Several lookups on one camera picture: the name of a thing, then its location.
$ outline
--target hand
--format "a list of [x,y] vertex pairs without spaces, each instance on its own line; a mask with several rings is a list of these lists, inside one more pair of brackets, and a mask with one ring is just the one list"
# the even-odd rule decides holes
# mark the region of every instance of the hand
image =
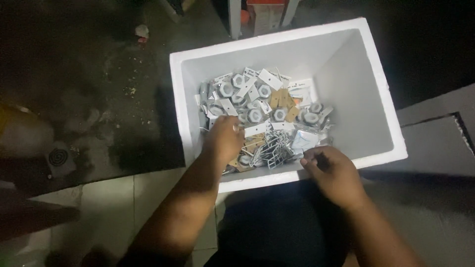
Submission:
[[225,167],[244,146],[244,129],[236,116],[220,116],[206,136],[202,153]]
[[[322,153],[329,161],[324,172],[317,167],[317,159],[324,159]],[[322,193],[340,208],[351,211],[369,200],[355,165],[338,149],[331,146],[309,149],[300,163],[313,176]]]

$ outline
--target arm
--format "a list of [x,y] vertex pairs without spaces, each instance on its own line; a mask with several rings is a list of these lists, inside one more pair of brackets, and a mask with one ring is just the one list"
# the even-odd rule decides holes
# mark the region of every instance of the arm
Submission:
[[193,251],[214,207],[221,174],[243,146],[244,131],[233,128],[238,123],[234,116],[216,120],[200,156],[139,231],[130,250],[177,259]]
[[[330,163],[325,172],[317,167],[317,158],[322,153]],[[300,163],[323,194],[346,213],[361,266],[425,266],[366,195],[358,171],[348,157],[336,148],[324,146],[306,151]]]

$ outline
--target person's left hand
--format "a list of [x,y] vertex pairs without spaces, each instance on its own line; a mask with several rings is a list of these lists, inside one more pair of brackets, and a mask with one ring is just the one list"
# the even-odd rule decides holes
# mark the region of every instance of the person's left hand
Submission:
[[235,159],[244,145],[244,129],[236,116],[220,116],[206,136],[202,154],[226,166]]

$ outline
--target styrofoam box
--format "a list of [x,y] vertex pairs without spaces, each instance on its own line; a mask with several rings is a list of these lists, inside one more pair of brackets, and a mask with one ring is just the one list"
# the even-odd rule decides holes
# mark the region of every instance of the styrofoam box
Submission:
[[[314,98],[332,105],[334,146],[363,168],[407,158],[406,146],[366,19],[295,29],[170,55],[178,127],[186,165],[202,136],[195,95],[201,82],[243,70],[278,67],[292,81],[311,78]],[[296,181],[299,161],[273,170],[225,175],[219,192]]]

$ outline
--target dark floor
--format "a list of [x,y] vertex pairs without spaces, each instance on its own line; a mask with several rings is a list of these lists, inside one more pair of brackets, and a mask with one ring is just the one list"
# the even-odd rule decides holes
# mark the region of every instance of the dark floor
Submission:
[[[293,27],[366,17],[397,109],[475,82],[473,5],[346,2],[304,0]],[[77,164],[51,180],[18,167],[18,187],[39,194],[183,166],[169,54],[231,41],[211,0],[178,24],[157,1],[7,2],[0,12],[0,101],[49,121]],[[133,34],[141,23],[146,44]]]

